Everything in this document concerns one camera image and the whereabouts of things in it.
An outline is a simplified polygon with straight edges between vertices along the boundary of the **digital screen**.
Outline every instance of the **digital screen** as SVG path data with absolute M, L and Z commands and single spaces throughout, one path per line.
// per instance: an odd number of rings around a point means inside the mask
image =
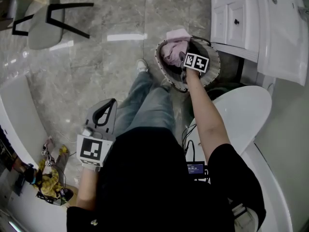
M 188 164 L 189 174 L 203 174 L 204 165 L 203 164 Z

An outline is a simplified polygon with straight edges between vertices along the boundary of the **black sleeve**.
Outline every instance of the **black sleeve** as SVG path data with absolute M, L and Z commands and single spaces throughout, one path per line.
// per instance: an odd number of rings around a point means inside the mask
M 255 211 L 262 225 L 266 210 L 261 186 L 232 145 L 217 147 L 208 162 L 211 185 L 222 195 Z
M 96 214 L 79 207 L 67 209 L 67 232 L 98 231 L 101 226 L 95 224 Z

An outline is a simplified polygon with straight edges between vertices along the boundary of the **chair seat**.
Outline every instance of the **chair seat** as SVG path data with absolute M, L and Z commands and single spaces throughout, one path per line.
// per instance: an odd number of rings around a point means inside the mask
M 46 12 L 47 6 L 44 6 L 31 19 L 28 32 L 28 46 L 30 49 L 46 49 L 58 44 L 62 39 L 63 29 L 46 23 Z M 64 9 L 53 11 L 52 18 L 64 22 Z

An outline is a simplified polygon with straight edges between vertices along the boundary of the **black t-shirt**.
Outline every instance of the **black t-shirt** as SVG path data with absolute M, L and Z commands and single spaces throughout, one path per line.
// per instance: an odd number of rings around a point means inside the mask
M 194 227 L 234 231 L 228 198 L 265 219 L 261 187 L 231 145 L 208 163 L 211 184 L 189 178 L 183 149 L 164 128 L 135 128 L 116 139 L 99 172 L 94 212 L 70 207 L 68 231 Z

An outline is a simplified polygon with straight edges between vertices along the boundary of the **toilet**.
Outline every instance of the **toilet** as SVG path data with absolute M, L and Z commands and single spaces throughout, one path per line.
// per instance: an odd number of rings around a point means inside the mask
M 232 146 L 260 182 L 267 214 L 259 231 L 292 232 L 291 218 L 283 192 L 254 144 L 255 136 L 270 113 L 272 101 L 269 92 L 259 86 L 245 86 L 218 97 L 213 103 L 224 121 Z M 187 137 L 187 142 L 189 140 L 195 145 L 195 161 L 206 162 L 196 127 Z M 191 144 L 186 160 L 193 160 Z

